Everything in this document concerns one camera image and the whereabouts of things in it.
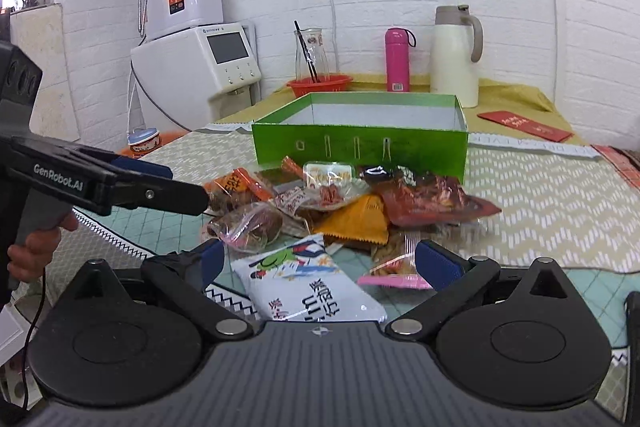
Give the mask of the person's left hand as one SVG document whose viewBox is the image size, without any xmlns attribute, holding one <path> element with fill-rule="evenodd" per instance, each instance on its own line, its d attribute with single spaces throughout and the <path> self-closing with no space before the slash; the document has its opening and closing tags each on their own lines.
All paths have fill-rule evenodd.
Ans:
<svg viewBox="0 0 640 427">
<path fill-rule="evenodd" d="M 61 223 L 48 231 L 38 230 L 26 237 L 23 245 L 12 245 L 8 249 L 8 271 L 21 282 L 32 282 L 39 277 L 51 262 L 55 249 L 61 242 L 62 231 L 73 232 L 78 228 L 75 213 L 70 212 Z"/>
</svg>

